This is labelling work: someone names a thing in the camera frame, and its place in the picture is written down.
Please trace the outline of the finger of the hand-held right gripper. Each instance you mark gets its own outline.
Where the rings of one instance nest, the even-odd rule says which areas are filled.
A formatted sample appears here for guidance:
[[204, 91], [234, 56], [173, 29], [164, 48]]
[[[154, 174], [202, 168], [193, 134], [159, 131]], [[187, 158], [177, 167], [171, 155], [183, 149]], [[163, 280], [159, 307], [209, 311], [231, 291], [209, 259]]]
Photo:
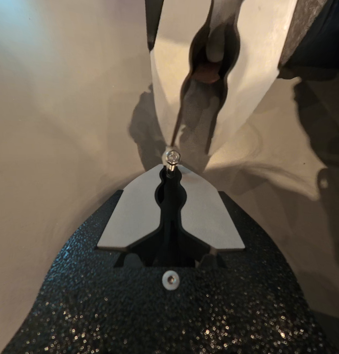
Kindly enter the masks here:
[[165, 144], [174, 146], [190, 77], [204, 59], [213, 1], [146, 0], [146, 33], [156, 115]]
[[209, 156], [242, 127], [276, 79], [297, 1], [212, 3], [206, 56], [219, 64], [223, 88], [206, 146]]

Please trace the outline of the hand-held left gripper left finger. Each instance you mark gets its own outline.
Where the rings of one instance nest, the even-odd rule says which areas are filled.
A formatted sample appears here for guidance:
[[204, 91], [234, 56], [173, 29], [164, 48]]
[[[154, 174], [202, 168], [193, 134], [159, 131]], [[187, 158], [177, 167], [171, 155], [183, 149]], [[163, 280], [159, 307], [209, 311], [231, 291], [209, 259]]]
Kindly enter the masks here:
[[123, 189], [98, 241], [98, 249], [156, 258], [164, 242], [164, 197], [160, 189], [165, 175], [165, 167], [159, 164]]

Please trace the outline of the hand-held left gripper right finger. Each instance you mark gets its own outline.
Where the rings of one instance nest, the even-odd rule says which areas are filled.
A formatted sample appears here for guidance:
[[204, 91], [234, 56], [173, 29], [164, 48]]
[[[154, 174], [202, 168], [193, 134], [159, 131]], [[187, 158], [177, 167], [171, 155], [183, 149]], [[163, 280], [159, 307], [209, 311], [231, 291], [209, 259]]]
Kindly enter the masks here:
[[189, 258], [245, 249], [217, 189], [181, 165], [171, 170], [171, 212], [179, 249]]

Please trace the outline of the silver socket head bolt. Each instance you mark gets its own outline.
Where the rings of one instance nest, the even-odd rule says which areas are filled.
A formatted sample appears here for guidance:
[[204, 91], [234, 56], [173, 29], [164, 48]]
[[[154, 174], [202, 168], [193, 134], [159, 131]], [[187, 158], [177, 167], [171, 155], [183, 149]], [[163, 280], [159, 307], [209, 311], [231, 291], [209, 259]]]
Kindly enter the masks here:
[[173, 148], [168, 148], [163, 153], [162, 161], [163, 165], [166, 167], [166, 177], [173, 178], [175, 171], [180, 164], [181, 154]]

